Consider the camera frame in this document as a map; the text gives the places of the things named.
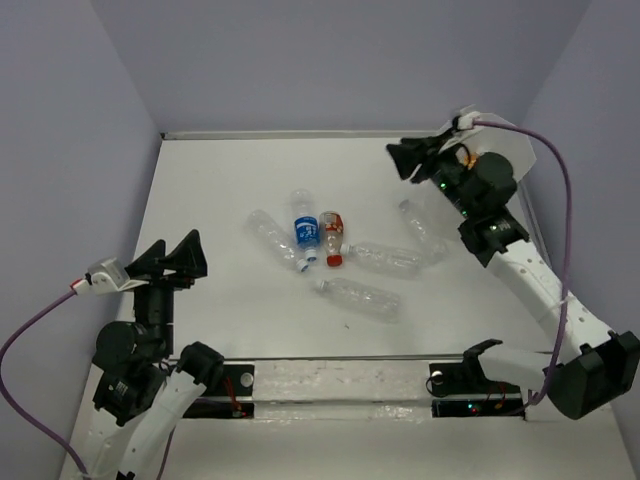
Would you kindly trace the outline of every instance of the blue bottle label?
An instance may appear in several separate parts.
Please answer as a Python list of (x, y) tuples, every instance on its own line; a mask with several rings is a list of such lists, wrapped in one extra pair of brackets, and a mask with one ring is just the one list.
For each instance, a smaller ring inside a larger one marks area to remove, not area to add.
[(313, 217), (300, 217), (295, 221), (296, 241), (301, 247), (315, 247), (320, 243), (318, 220)]

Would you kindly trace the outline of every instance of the white table surface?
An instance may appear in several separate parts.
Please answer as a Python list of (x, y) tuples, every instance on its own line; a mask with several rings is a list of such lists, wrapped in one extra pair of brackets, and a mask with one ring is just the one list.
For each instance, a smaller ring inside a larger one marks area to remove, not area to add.
[[(209, 276), (176, 294), (176, 352), (195, 340), (228, 358), (460, 353), (490, 337), (549, 348), (517, 300), (461, 245), (419, 281), (353, 265), (335, 274), (402, 293), (403, 316), (393, 326), (326, 304), (302, 276), (252, 247), (241, 229), (247, 214), (263, 208), (285, 225), (289, 192), (305, 187), (319, 209), (343, 214), (349, 241), (416, 248), (395, 206), (417, 190), (397, 179), (384, 151), (393, 140), (165, 142), (136, 254), (158, 238), (172, 248), (198, 228), (209, 261)], [(517, 199), (511, 207), (523, 220)], [(309, 275), (332, 276), (321, 266)], [(130, 318), (131, 297), (118, 318)], [(417, 360), (257, 362), (256, 419), (181, 421), (163, 478), (634, 478), (610, 406), (577, 422), (547, 401), (528, 412), (527, 422), (433, 419), (423, 388), (427, 369)], [(80, 452), (99, 377), (92, 366), (71, 438)], [(161, 456), (142, 479), (156, 478)], [(60, 478), (76, 478), (74, 472), (67, 457)]]
[[(209, 276), (175, 295), (175, 351), (204, 342), (227, 357), (299, 357), (460, 353), (487, 338), (535, 350), (550, 345), (516, 298), (462, 246), (415, 281), (396, 280), (345, 261), (323, 259), (306, 274), (289, 272), (243, 230), (256, 208), (292, 229), (287, 200), (309, 189), (318, 213), (336, 210), (346, 241), (418, 245), (398, 203), (424, 186), (401, 182), (385, 145), (397, 138), (165, 141), (136, 256), (159, 238), (172, 249), (200, 231)], [(522, 218), (517, 198), (511, 203)], [(309, 279), (342, 276), (395, 291), (397, 325), (381, 325), (319, 298)], [(124, 295), (118, 319), (132, 319)]]

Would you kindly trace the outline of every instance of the lavender wall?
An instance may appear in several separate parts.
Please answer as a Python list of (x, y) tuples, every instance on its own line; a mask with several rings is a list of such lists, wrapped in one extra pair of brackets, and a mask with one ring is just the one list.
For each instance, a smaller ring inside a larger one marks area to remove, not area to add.
[[(638, 112), (640, 3), (594, 0), (536, 97), (525, 125), (566, 155), (574, 186), (572, 286), (617, 331), (640, 332), (636, 196), (640, 186)], [(564, 190), (543, 149), (528, 185), (550, 255), (561, 262)], [(640, 473), (640, 381), (615, 402)]]
[[(0, 7), (0, 340), (93, 261), (128, 258), (160, 139), (83, 0)], [(15, 397), (67, 436), (117, 298), (76, 298), (9, 351)], [(0, 399), (0, 477), (57, 478), (63, 451)]]
[(514, 122), (588, 0), (93, 0), (161, 131)]

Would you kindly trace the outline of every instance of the clear plastic bottle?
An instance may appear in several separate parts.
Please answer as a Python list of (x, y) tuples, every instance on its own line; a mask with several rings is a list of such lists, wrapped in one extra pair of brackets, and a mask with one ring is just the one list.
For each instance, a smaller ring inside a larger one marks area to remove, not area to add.
[(309, 264), (302, 258), (291, 236), (287, 235), (265, 211), (251, 212), (247, 219), (247, 227), (283, 266), (299, 272), (309, 268)]
[(340, 253), (362, 268), (401, 278), (415, 277), (424, 264), (424, 257), (419, 252), (372, 242), (342, 245)]
[(449, 247), (442, 238), (431, 232), (422, 209), (409, 200), (402, 202), (399, 208), (409, 231), (422, 247), (424, 265), (435, 265), (442, 261), (449, 254)]
[(309, 262), (318, 258), (317, 247), (320, 245), (318, 219), (315, 217), (313, 197), (309, 190), (296, 190), (291, 194), (293, 223), (298, 246), (304, 250)]
[(342, 236), (344, 224), (342, 218), (336, 212), (324, 212), (320, 214), (320, 230), (322, 230), (322, 244), (327, 252), (327, 265), (339, 267), (342, 265)]
[(366, 313), (387, 323), (397, 322), (400, 297), (395, 293), (344, 278), (318, 280), (314, 286), (320, 295), (336, 305)]

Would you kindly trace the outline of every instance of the blue bottle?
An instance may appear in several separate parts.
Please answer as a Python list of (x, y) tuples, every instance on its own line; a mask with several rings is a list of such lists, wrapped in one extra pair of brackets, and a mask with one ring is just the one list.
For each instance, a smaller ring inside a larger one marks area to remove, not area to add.
[(317, 247), (320, 245), (318, 219), (313, 214), (313, 197), (308, 190), (296, 190), (291, 194), (296, 242), (304, 250), (308, 262), (317, 259)]

